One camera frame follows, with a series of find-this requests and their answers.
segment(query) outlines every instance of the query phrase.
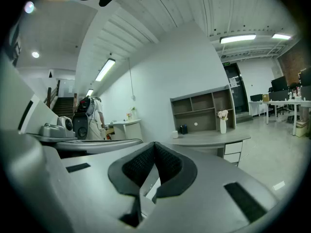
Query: stair railing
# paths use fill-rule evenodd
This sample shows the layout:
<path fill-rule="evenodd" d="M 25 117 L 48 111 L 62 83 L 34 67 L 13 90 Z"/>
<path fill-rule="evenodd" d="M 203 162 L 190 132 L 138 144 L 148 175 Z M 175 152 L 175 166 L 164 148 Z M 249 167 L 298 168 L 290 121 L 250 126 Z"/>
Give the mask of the stair railing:
<path fill-rule="evenodd" d="M 58 91 L 59 91 L 59 84 L 60 84 L 60 80 L 57 82 L 57 86 L 55 87 L 55 89 L 52 91 L 52 88 L 49 87 L 48 88 L 48 95 L 47 98 L 44 99 L 44 103 L 50 108 L 51 107 L 51 103 L 53 102 L 54 98 L 56 96 L 58 96 Z"/>
<path fill-rule="evenodd" d="M 73 113 L 75 112 L 75 110 L 76 110 L 76 108 L 77 108 L 77 94 L 75 93 L 74 95 L 73 95 L 73 108 L 72 108 L 72 111 L 73 111 Z"/>

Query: staircase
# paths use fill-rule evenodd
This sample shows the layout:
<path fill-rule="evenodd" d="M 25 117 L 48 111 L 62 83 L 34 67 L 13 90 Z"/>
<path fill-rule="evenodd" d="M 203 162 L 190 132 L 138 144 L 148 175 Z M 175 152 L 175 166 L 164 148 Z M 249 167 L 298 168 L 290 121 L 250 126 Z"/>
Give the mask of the staircase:
<path fill-rule="evenodd" d="M 52 111 L 59 117 L 73 117 L 73 98 L 58 98 Z"/>

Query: ceiling light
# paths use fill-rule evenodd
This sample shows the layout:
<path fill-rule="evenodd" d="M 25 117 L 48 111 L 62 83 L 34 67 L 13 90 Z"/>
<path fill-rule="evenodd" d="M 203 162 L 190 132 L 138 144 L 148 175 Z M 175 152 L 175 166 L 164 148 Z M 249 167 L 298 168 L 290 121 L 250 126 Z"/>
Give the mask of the ceiling light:
<path fill-rule="evenodd" d="M 93 89 L 89 89 L 88 92 L 87 92 L 87 94 L 86 94 L 86 96 L 91 96 L 92 93 L 93 93 L 93 91 L 94 91 Z"/>
<path fill-rule="evenodd" d="M 25 7 L 24 7 L 24 10 L 26 11 L 26 13 L 30 14 L 32 11 L 34 11 L 34 3 L 29 1 L 26 3 Z"/>
<path fill-rule="evenodd" d="M 32 54 L 31 54 L 34 58 L 39 58 L 39 53 L 37 53 L 37 52 L 33 52 Z"/>
<path fill-rule="evenodd" d="M 256 38 L 256 35 L 254 33 L 244 34 L 244 35 L 226 36 L 226 37 L 220 38 L 220 44 L 234 42 L 234 41 L 254 40 L 255 38 Z"/>
<path fill-rule="evenodd" d="M 291 37 L 288 36 L 288 35 L 275 33 L 275 34 L 272 36 L 272 38 L 288 40 L 288 39 L 291 38 Z"/>
<path fill-rule="evenodd" d="M 99 72 L 99 74 L 96 77 L 96 81 L 101 81 L 103 77 L 106 75 L 106 73 L 111 69 L 111 67 L 116 63 L 114 59 L 108 59 L 105 65 L 103 66 L 102 70 Z"/>

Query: white vase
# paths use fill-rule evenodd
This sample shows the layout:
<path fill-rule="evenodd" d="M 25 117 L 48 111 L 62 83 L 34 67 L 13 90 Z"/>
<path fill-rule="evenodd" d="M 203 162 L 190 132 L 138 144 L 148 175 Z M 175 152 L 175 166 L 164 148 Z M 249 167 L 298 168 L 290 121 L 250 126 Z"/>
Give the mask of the white vase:
<path fill-rule="evenodd" d="M 132 120 L 137 119 L 137 112 L 136 112 L 136 110 L 132 110 L 131 113 L 132 113 Z"/>
<path fill-rule="evenodd" d="M 220 119 L 220 133 L 225 134 L 227 131 L 227 125 L 225 120 Z"/>

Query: flower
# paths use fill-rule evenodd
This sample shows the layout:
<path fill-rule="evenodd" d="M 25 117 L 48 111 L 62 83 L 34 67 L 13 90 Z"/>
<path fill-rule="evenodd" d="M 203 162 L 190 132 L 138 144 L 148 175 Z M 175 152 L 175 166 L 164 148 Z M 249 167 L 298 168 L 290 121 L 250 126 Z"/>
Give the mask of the flower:
<path fill-rule="evenodd" d="M 222 120 L 228 120 L 228 111 L 227 110 L 220 110 L 218 113 L 217 113 L 217 116 L 222 119 Z"/>

